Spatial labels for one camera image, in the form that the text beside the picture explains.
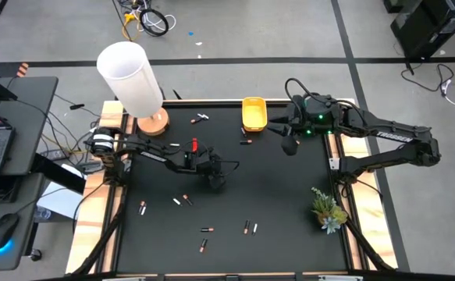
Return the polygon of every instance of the gray floor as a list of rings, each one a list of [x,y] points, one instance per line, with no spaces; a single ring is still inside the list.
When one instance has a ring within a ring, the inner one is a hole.
[[[276,0],[154,3],[156,9],[173,14],[178,25],[165,37],[144,34],[137,40],[152,59],[344,57],[329,0],[296,0],[284,5]],[[0,62],[94,60],[107,45],[123,40],[110,1],[28,4],[28,0],[9,1],[0,16]],[[355,57],[402,57],[389,29],[394,16],[386,13],[382,1],[339,0],[339,4]],[[455,56],[455,36],[441,50],[445,55],[438,56]],[[455,64],[450,67],[455,72]],[[431,126],[439,139],[443,160],[438,165],[403,165],[386,171],[411,270],[455,274],[455,106],[437,93],[402,80],[404,65],[357,68],[372,112],[385,119]],[[172,89],[183,98],[283,98],[284,81],[291,76],[312,91],[356,98],[346,64],[155,66],[154,70],[169,98]],[[85,103],[94,112],[113,97],[94,67],[30,68],[27,75],[58,76],[57,94]],[[435,87],[435,65],[417,69],[414,78]],[[290,90],[301,93],[297,87]],[[455,100],[455,77],[449,95]],[[70,111],[58,98],[52,112],[77,137],[95,119],[80,110]],[[396,147],[386,141],[379,141],[379,146],[382,151]],[[44,251],[44,259],[32,263],[25,258],[16,271],[0,272],[0,280],[64,273],[72,240],[69,223],[43,225],[38,235],[35,247]]]

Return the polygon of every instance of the wooden table frame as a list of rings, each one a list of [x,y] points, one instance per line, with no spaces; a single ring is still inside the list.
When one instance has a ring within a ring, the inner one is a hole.
[[[211,104],[225,103],[229,101],[241,102],[241,100],[175,100],[165,101],[166,105],[186,105],[191,103],[208,102]],[[269,99],[268,101],[289,101],[288,99]],[[123,116],[123,106],[119,101],[106,101],[104,103],[101,120],[99,126],[124,127],[127,133],[131,133],[135,128],[133,117]],[[329,146],[329,154],[333,158],[339,158],[341,155],[354,156],[362,158],[369,155],[366,140],[363,138],[351,138],[341,136],[328,136],[326,141]],[[87,196],[95,187],[102,182],[103,172],[95,173],[87,178],[84,196]],[[364,173],[359,177],[359,180],[365,182],[374,188],[377,188],[377,183],[374,173]],[[373,246],[376,252],[390,266],[396,268],[396,256],[393,250],[392,240],[387,226],[385,213],[382,202],[376,191],[366,187],[362,183],[351,185],[353,196],[344,198],[342,202],[349,214],[358,219],[362,233]],[[74,233],[73,244],[69,254],[69,260],[66,267],[66,273],[73,272],[77,269],[83,260],[90,254],[94,245],[98,242],[103,228],[107,227],[110,219],[116,213],[123,189],[116,187],[111,189],[107,185],[103,185],[97,192],[87,198],[80,206],[78,222]],[[109,240],[103,253],[104,260],[101,264],[96,264],[91,272],[110,272],[116,267],[115,253],[119,246],[116,243],[119,236],[119,231],[116,230]],[[352,233],[347,229],[346,243],[350,249],[352,269],[374,269],[373,264],[362,253],[357,246]],[[303,272],[304,275],[316,274],[345,274],[346,272]],[[228,274],[237,274],[240,276],[291,276],[295,272],[271,272],[271,273],[219,273],[219,274],[168,274],[168,277],[201,277],[201,276],[226,276]],[[138,274],[138,275],[123,275],[123,276],[158,276],[157,274]]]

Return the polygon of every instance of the white cylinder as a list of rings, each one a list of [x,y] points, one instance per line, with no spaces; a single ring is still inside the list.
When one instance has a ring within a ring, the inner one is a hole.
[[[97,70],[132,116],[153,116],[162,107],[162,93],[140,45],[128,41],[110,45],[98,56]]]

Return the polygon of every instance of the yellow container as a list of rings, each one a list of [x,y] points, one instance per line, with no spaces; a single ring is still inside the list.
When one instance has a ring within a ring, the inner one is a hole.
[[[243,127],[248,132],[260,132],[267,126],[267,105],[263,98],[243,99]]]

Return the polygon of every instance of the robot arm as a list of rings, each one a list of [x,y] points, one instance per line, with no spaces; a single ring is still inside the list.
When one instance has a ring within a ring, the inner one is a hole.
[[[116,140],[116,134],[123,137]],[[115,143],[124,144],[125,147],[114,152]],[[141,155],[164,164],[167,169],[175,173],[205,176],[213,189],[220,188],[226,182],[222,163],[227,161],[223,161],[214,148],[207,148],[196,138],[184,145],[185,147],[190,144],[190,151],[182,147],[172,151],[165,145],[143,140],[136,134],[124,134],[118,128],[101,127],[94,131],[91,140],[86,144],[90,145],[91,154],[102,160],[106,181],[123,183],[126,168],[119,160],[119,156]],[[234,169],[239,165],[239,162],[230,163],[236,163]]]
[[[337,171],[339,179],[347,183],[354,183],[367,170],[404,163],[429,167],[441,158],[438,142],[430,133],[431,128],[379,119],[348,101],[339,101],[328,95],[295,95],[285,115],[270,121],[284,124],[270,126],[269,129],[283,136],[282,147],[288,155],[297,153],[295,135],[343,133],[349,137],[381,137],[403,143],[396,150],[364,158],[347,156],[330,159],[330,165]]]

